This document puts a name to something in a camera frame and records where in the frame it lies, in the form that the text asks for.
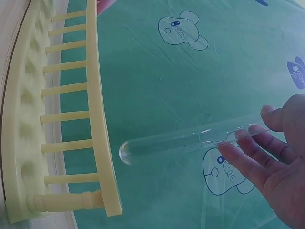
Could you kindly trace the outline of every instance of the test tube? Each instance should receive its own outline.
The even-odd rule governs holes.
[[[239,129],[247,130],[252,125],[261,125],[268,131],[261,117],[245,116],[182,131],[128,140],[121,145],[119,155],[125,164],[136,165],[186,153],[198,153],[217,147],[222,141],[236,141],[232,133]]]

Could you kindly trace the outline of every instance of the yellow plastic rack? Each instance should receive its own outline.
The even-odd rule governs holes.
[[[86,16],[86,23],[52,30],[52,23]],[[85,41],[50,46],[50,37],[86,30]],[[2,169],[10,223],[50,212],[105,208],[108,216],[122,214],[103,107],[97,43],[96,0],[86,11],[55,16],[53,0],[32,0],[12,55],[2,114]],[[86,47],[86,60],[48,65],[48,54]],[[87,82],[46,88],[45,74],[86,67]],[[44,99],[87,90],[88,111],[45,114]],[[89,118],[92,139],[46,144],[45,124]],[[46,155],[93,147],[97,173],[49,176]],[[101,190],[82,194],[52,194],[50,185],[99,182]]]

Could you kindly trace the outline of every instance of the cartoon bear print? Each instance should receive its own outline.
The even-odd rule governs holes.
[[[234,137],[230,133],[227,139]],[[203,157],[203,175],[210,192],[220,196],[236,187],[240,194],[251,192],[254,185],[221,155],[217,148],[212,148]]]
[[[193,49],[202,51],[207,49],[208,41],[199,35],[198,21],[198,15],[190,11],[181,12],[179,18],[163,17],[159,20],[159,33],[168,44],[188,43]]]
[[[295,58],[295,63],[288,61],[287,68],[291,78],[298,89],[305,88],[305,65],[300,57]]]

